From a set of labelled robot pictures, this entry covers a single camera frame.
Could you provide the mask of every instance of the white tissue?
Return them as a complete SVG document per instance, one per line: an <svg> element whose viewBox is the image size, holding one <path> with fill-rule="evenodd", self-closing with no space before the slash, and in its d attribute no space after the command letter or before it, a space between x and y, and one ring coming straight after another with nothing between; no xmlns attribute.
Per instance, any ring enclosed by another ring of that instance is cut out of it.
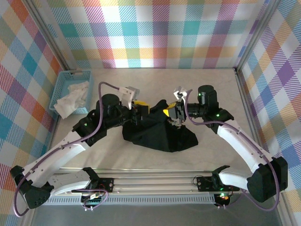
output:
<svg viewBox="0 0 301 226"><path fill-rule="evenodd" d="M77 108L85 106L89 82L73 84L68 87L69 94L57 100L56 111L65 119Z"/></svg>

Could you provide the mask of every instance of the black fabric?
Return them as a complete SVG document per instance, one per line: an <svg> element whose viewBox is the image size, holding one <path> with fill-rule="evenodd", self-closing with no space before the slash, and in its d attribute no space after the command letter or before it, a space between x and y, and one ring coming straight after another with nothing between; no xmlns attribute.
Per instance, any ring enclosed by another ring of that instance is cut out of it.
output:
<svg viewBox="0 0 301 226"><path fill-rule="evenodd" d="M198 145L193 132L184 125L174 125L175 121L163 113L167 107L166 100L160 100L138 126L126 122L122 129L123 138L135 145L164 152L183 151Z"/></svg>

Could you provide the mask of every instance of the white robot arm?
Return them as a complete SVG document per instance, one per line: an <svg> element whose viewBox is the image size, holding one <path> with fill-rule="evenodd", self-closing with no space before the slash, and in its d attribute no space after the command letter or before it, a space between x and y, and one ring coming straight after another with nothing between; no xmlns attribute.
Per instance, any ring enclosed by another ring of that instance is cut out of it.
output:
<svg viewBox="0 0 301 226"><path fill-rule="evenodd" d="M213 87L202 86L198 91L199 103L188 104L185 100L186 97L188 98L189 92L179 87L174 94L177 99L183 101L172 104L164 112L169 117L181 121L190 117L202 117L204 124L226 140L250 169L250 172L239 172L234 169L229 170L229 166L222 166L213 171L211 177L213 187L219 190L224 185L236 186L248 190L254 199L263 202L276 193L275 180L267 164L268 161L277 174L279 189L281 191L286 189L288 168L284 158L272 158L239 127L232 115L219 108ZM134 97L131 89L124 88L121 92L124 94L123 101L120 102L119 98L113 94L103 96L102 102L96 104L96 110L92 110L87 117L81 119L59 144L24 168L15 166L11 170L11 175L18 185L16 192L21 193L29 209L42 205L55 194L99 187L100 178L91 168L84 168L73 174L54 176L54 173L74 156L86 151L99 139L106 136L108 129L121 126L126 121L138 123L143 116L148 114L148 106L135 105L134 102L129 104ZM102 120L101 127L93 136L82 142L73 142L94 133L100 119Z"/></svg>

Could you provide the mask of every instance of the blue basket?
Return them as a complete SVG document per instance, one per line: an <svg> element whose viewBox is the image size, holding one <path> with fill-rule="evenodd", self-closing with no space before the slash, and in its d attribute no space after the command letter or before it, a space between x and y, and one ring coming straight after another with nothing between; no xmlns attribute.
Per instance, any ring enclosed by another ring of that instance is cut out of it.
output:
<svg viewBox="0 0 301 226"><path fill-rule="evenodd" d="M69 94L68 87L70 85L82 83L85 81L89 82L89 88L86 97L86 105L85 107L76 109L72 114L88 113L90 111L90 102L93 90L93 76L90 70L60 72L55 83L55 89L51 97L49 109L58 114L58 112L54 108L54 105L57 103L57 100Z"/></svg>

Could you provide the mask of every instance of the black mounting plate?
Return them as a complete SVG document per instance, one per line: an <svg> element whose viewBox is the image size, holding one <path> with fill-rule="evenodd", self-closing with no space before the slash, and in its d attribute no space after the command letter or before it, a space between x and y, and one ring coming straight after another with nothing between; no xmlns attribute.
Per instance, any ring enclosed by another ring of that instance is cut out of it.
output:
<svg viewBox="0 0 301 226"><path fill-rule="evenodd" d="M107 190L109 193L113 192L114 178L98 178L97 181L98 181L98 186L96 189L104 189L104 190ZM71 192L72 193L86 193L86 192L79 192L77 190L72 190Z"/></svg>
<svg viewBox="0 0 301 226"><path fill-rule="evenodd" d="M224 185L222 190L213 188L211 177L197 177L197 185L199 192L232 192L232 186ZM233 191L238 192L239 188L233 186Z"/></svg>

